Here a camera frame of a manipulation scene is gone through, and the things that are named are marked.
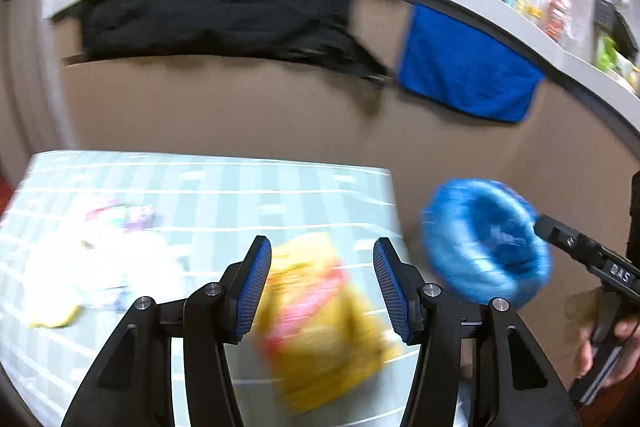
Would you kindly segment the person's right hand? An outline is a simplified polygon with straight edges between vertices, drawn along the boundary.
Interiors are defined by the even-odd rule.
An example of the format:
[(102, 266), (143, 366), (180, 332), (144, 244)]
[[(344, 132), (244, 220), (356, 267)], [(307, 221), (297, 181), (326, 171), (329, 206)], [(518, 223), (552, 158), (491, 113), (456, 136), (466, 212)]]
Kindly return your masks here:
[(617, 385), (639, 364), (638, 315), (621, 319), (599, 348), (590, 338), (594, 326), (596, 322), (589, 320), (576, 329), (576, 379), (573, 385), (576, 393)]

